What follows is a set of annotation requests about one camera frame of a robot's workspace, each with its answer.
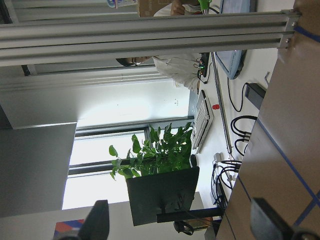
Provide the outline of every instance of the keyboard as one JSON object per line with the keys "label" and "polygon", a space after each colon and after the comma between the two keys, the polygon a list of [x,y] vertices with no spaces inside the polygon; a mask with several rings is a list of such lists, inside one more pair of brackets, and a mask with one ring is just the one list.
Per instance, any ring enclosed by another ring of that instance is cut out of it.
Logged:
{"label": "keyboard", "polygon": [[196,108],[197,113],[191,134],[191,147],[196,150],[196,153],[199,153],[214,120],[209,99],[203,90],[200,92]]}

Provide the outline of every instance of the power adapter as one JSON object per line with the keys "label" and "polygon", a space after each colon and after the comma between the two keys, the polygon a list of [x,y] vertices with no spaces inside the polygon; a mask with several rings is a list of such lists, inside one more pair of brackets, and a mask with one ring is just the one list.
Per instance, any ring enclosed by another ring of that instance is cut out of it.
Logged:
{"label": "power adapter", "polygon": [[261,104],[266,95],[266,90],[258,83],[248,83],[245,89],[245,97],[260,110]]}

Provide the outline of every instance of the person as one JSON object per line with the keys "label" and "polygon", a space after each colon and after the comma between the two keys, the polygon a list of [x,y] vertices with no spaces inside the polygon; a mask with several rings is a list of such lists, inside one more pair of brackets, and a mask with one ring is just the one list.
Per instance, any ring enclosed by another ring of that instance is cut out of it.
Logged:
{"label": "person", "polygon": [[[154,14],[154,17],[190,15],[200,11],[198,0],[173,0],[171,4],[163,7]],[[158,55],[117,58],[116,60],[125,67],[137,66],[153,58],[157,71],[182,84],[186,88],[198,93],[200,80],[198,78],[198,65],[200,53],[179,55]]]}

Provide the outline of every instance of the window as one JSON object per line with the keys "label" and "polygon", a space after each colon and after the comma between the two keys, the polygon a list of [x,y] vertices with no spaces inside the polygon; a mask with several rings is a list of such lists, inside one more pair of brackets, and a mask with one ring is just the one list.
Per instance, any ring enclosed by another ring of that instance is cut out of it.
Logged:
{"label": "window", "polygon": [[[177,128],[171,130],[176,134]],[[93,206],[97,200],[108,199],[109,203],[129,201],[126,180],[116,174],[115,180],[110,176],[113,168],[109,146],[113,145],[122,159],[132,149],[132,135],[139,142],[149,138],[149,128],[123,130],[116,132],[78,131],[75,135],[68,178],[66,180],[62,209]]]}

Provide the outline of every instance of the potted plant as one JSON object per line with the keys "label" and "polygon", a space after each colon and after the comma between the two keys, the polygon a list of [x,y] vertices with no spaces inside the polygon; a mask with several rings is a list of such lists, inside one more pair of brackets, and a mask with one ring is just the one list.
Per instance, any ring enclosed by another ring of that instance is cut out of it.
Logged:
{"label": "potted plant", "polygon": [[140,144],[137,136],[132,136],[132,150],[129,149],[126,159],[118,157],[113,145],[109,147],[110,155],[116,157],[110,175],[123,175],[126,179],[152,174],[160,174],[190,168],[191,154],[191,122],[179,127],[176,134],[171,133],[172,124],[164,129],[163,139],[160,138],[161,128],[150,128],[150,140]]}

